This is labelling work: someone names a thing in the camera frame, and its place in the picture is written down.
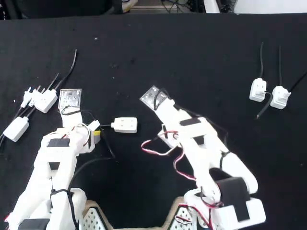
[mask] floor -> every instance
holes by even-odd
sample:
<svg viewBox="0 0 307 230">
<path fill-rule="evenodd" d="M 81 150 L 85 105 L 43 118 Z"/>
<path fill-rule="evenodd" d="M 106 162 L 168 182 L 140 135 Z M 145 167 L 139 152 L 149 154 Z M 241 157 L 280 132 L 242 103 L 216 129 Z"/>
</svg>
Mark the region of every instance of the floor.
<svg viewBox="0 0 307 230">
<path fill-rule="evenodd" d="M 178 3 L 185 4 L 187 0 L 179 0 Z M 162 4 L 161 0 L 139 0 L 139 2 L 130 10 L 130 13 L 188 13 L 190 10 L 186 7 L 180 9 L 167 1 Z"/>
</svg>

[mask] robotic arm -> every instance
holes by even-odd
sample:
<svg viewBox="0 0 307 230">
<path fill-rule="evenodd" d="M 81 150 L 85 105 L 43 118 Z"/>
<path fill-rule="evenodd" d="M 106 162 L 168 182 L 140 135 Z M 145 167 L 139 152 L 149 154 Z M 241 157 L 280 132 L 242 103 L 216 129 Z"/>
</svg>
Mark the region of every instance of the robotic arm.
<svg viewBox="0 0 307 230">
<path fill-rule="evenodd" d="M 188 191 L 186 207 L 203 219 L 212 230 L 235 230 L 265 221 L 262 202 L 251 198 L 258 183 L 238 156 L 218 138 L 210 122 L 200 115 L 191 117 L 175 105 L 163 90 L 153 86 L 140 98 L 162 121 L 158 136 L 171 148 L 182 148 L 190 162 L 197 189 Z M 169 135 L 172 130 L 176 135 Z M 210 168 L 220 168 L 229 178 L 215 182 Z"/>
<path fill-rule="evenodd" d="M 7 221 L 10 230 L 75 230 L 82 223 L 86 195 L 71 187 L 76 157 L 95 148 L 99 122 L 58 128 L 44 136 L 34 170 Z"/>
</svg>

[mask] white charger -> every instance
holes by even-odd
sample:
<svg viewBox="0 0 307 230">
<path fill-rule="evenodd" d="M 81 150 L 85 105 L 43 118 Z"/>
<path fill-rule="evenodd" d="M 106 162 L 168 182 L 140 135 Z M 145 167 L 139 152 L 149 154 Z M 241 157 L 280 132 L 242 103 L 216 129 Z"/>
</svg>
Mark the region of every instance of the white charger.
<svg viewBox="0 0 307 230">
<path fill-rule="evenodd" d="M 283 86 L 279 85 L 273 89 L 273 100 L 270 105 L 276 109 L 284 109 L 287 106 L 288 98 L 291 92 L 288 92 Z"/>
<path fill-rule="evenodd" d="M 136 117 L 118 117 L 111 123 L 111 127 L 118 133 L 136 133 L 138 119 Z"/>
<path fill-rule="evenodd" d="M 46 114 L 57 99 L 57 91 L 46 90 L 41 96 L 35 99 L 34 106 L 37 110 Z"/>
<path fill-rule="evenodd" d="M 267 82 L 262 78 L 256 78 L 250 88 L 249 98 L 256 102 L 262 102 L 265 98 Z"/>
<path fill-rule="evenodd" d="M 24 117 L 16 117 L 10 125 L 4 130 L 3 134 L 8 139 L 16 142 L 19 140 L 19 138 L 24 134 L 24 132 L 29 127 L 29 118 Z"/>
</svg>

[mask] black table surface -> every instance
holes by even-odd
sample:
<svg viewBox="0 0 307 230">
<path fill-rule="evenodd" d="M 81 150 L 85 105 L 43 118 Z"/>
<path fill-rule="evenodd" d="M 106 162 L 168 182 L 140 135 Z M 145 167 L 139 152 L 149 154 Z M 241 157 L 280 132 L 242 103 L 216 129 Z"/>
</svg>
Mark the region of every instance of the black table surface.
<svg viewBox="0 0 307 230">
<path fill-rule="evenodd" d="M 268 91 L 278 85 L 278 45 L 283 47 L 285 88 L 306 71 L 306 27 L 306 14 L 0 22 L 0 127 L 9 124 L 27 87 L 46 87 L 57 72 L 68 71 L 77 48 L 76 67 L 64 88 L 82 88 L 82 109 L 92 110 L 102 124 L 119 116 L 139 121 L 137 134 L 106 130 L 118 162 L 95 163 L 74 184 L 97 201 L 115 228 L 161 226 L 175 197 L 195 188 L 172 167 L 179 151 L 158 157 L 140 149 L 161 129 L 155 114 L 139 101 L 156 85 L 181 106 L 228 130 L 228 146 L 256 176 L 255 196 L 267 215 L 266 223 L 249 229 L 306 229 L 307 79 L 284 110 L 270 107 L 259 120 L 255 117 L 264 103 L 248 98 L 260 70 L 261 42 Z M 12 211 L 25 189 L 41 138 L 60 126 L 55 105 L 48 114 L 36 111 L 17 143 L 6 141 L 0 156 L 1 217 Z M 166 149 L 159 141 L 152 147 Z M 109 156 L 103 142 L 78 157 L 77 167 L 97 156 Z M 186 159 L 179 168 L 191 173 Z"/>
</svg>

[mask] white plug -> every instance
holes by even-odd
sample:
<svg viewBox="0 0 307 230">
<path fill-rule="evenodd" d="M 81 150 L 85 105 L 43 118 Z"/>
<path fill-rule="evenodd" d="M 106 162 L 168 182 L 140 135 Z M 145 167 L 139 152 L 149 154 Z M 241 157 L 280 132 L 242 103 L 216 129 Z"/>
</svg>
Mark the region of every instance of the white plug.
<svg viewBox="0 0 307 230">
<path fill-rule="evenodd" d="M 46 90 L 37 100 L 35 99 L 34 106 L 37 110 L 46 114 L 57 99 L 57 91 Z"/>
<path fill-rule="evenodd" d="M 256 102 L 262 102 L 265 98 L 267 82 L 262 78 L 256 78 L 250 88 L 249 98 Z"/>
<path fill-rule="evenodd" d="M 28 129 L 29 127 L 29 119 L 24 116 L 24 117 L 16 117 L 10 125 L 4 130 L 3 134 L 6 136 L 8 139 L 16 142 L 19 140 L 19 138 L 24 134 L 24 132 Z"/>
<path fill-rule="evenodd" d="M 136 133 L 138 120 L 136 117 L 118 117 L 111 123 L 111 127 L 118 133 Z"/>
<path fill-rule="evenodd" d="M 21 103 L 20 107 L 25 108 L 28 103 L 31 101 L 32 99 L 32 93 L 30 92 L 31 87 L 29 87 L 29 89 L 27 91 L 24 91 L 24 100 Z"/>
<path fill-rule="evenodd" d="M 288 92 L 283 86 L 279 85 L 273 89 L 273 100 L 271 101 L 271 106 L 276 109 L 284 109 L 287 105 L 288 97 L 291 92 Z"/>
<path fill-rule="evenodd" d="M 35 101 L 39 100 L 42 97 L 42 93 L 38 91 L 37 89 L 34 89 L 31 96 L 32 98 L 29 103 L 29 106 L 33 107 L 33 105 L 35 104 Z"/>
</svg>

